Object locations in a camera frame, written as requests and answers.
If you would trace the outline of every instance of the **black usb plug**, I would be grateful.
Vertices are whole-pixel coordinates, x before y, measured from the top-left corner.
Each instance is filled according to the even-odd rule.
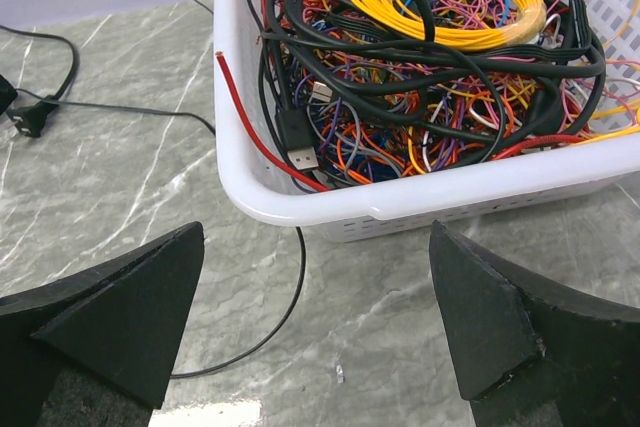
[[[55,100],[53,95],[48,95],[45,98]],[[35,105],[8,108],[7,116],[22,135],[37,138],[40,137],[49,114],[57,108],[58,104],[41,100]]]
[[[297,109],[281,110],[275,120],[280,141],[293,166],[301,172],[317,169],[314,135],[307,113]]]

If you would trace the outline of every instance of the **usb connector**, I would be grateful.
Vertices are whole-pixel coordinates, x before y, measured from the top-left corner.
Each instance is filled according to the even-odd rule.
[[[318,100],[325,104],[331,102],[333,91],[322,82],[315,82],[311,91],[311,101]]]
[[[291,150],[287,153],[289,160],[293,166],[300,172],[306,172],[308,170],[317,169],[318,157],[313,147],[307,147],[306,149]]]
[[[293,166],[301,172],[318,168],[311,124],[304,110],[281,110],[276,126],[282,146]]]

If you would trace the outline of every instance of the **white plastic basket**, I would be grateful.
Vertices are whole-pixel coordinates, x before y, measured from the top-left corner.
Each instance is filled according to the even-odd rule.
[[[634,0],[586,0],[604,40],[626,21]],[[258,31],[245,0],[214,0],[214,49],[222,51],[256,131],[273,149],[257,95]],[[640,18],[607,49],[608,58],[640,58]],[[636,76],[615,68],[617,76]],[[489,162],[424,176],[302,194],[252,145],[215,68],[218,168],[229,198],[242,211],[282,226],[318,225],[326,237],[348,242],[592,193],[640,170],[640,134]],[[615,127],[609,119],[603,127]]]

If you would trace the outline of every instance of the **tangled wires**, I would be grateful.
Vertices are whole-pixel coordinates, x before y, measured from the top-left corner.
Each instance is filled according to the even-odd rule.
[[[305,112],[320,165],[311,175],[327,185],[597,137],[589,121],[605,91],[606,62],[584,0],[263,0],[263,7],[266,120],[265,83],[276,115]],[[285,156],[286,135],[276,130],[270,125]]]

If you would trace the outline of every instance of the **gray marble countertop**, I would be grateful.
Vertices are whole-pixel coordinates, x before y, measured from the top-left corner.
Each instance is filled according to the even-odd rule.
[[[70,100],[213,117],[211,19],[184,3],[56,25],[82,47]],[[0,72],[41,94],[68,52],[0,33]],[[40,139],[0,123],[0,295],[113,258],[199,220],[206,257],[177,371],[244,351],[280,319],[298,275],[293,229],[235,209],[197,122],[61,108]],[[579,290],[640,307],[640,176],[586,197],[451,224]],[[154,426],[471,426],[429,271],[429,230],[331,244],[307,232],[300,304],[263,350],[172,382]],[[346,381],[338,383],[336,365]]]

